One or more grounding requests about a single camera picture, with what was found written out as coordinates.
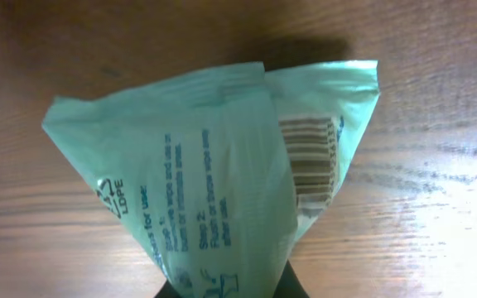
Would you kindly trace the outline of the mint green wipes packet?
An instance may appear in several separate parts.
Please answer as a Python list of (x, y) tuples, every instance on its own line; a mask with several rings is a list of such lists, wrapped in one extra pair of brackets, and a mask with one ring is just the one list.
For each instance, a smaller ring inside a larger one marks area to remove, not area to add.
[(378, 64), (197, 70), (42, 126), (181, 297), (270, 297), (344, 182), (380, 95)]

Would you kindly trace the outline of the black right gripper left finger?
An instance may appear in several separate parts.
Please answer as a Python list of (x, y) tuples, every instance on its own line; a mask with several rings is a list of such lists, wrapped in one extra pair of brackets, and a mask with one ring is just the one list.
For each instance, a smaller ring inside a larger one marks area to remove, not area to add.
[(176, 298), (176, 290), (168, 281), (166, 281), (154, 298)]

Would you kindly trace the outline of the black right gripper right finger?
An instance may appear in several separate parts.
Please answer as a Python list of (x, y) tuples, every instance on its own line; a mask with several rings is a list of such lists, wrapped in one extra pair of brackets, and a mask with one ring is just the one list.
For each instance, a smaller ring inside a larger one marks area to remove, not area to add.
[(309, 298), (289, 261), (283, 269), (273, 298)]

